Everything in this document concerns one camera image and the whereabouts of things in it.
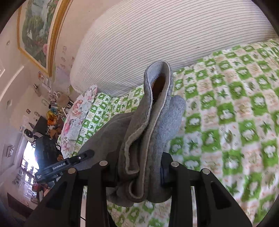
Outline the grey fleece pants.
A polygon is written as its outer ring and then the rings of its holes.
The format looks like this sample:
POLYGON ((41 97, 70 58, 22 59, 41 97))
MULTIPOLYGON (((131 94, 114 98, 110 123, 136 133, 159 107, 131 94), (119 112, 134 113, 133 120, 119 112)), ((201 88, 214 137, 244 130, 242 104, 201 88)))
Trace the grey fleece pants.
POLYGON ((144 73, 144 96, 137 109, 112 117, 80 149, 93 157, 78 170, 91 168, 115 152, 118 155, 115 187, 107 187, 108 201, 123 207, 149 201, 162 203, 171 190, 161 184, 161 157, 168 141, 181 126, 186 107, 181 96, 173 96, 173 73, 166 61, 151 64, 144 73))

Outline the floral pink pillow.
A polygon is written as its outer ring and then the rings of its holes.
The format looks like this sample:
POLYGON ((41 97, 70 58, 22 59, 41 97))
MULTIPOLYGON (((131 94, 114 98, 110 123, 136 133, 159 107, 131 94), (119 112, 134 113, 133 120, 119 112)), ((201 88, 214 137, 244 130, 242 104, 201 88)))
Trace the floral pink pillow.
POLYGON ((64 158, 69 158, 74 153, 75 145, 82 127, 82 123, 97 94, 97 85, 91 85, 78 96, 69 110, 62 132, 58 138, 61 153, 64 158))

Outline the green white patterned bedsheet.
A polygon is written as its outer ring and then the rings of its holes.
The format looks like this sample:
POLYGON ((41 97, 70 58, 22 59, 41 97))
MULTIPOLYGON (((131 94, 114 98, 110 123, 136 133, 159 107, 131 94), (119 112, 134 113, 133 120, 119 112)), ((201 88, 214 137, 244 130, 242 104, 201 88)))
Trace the green white patterned bedsheet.
POLYGON ((174 72, 186 109, 166 152, 208 168, 253 226, 278 208, 278 39, 216 51, 174 72))

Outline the white striped bolster pillow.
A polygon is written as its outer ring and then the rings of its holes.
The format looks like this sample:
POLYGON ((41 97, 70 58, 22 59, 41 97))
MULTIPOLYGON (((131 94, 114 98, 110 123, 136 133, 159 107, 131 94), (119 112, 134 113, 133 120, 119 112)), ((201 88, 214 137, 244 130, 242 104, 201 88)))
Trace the white striped bolster pillow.
POLYGON ((213 51, 276 36, 252 1, 122 1, 88 29, 70 82, 79 93, 96 85, 120 96, 140 85, 155 61, 178 69, 213 51))

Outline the gold framed painting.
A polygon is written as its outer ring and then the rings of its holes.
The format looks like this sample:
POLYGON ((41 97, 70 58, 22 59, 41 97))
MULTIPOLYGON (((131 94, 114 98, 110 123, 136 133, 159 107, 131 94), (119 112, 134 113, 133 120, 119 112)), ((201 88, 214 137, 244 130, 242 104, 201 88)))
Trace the gold framed painting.
POLYGON ((29 0, 18 10, 17 47, 49 77, 60 29, 72 1, 29 0))

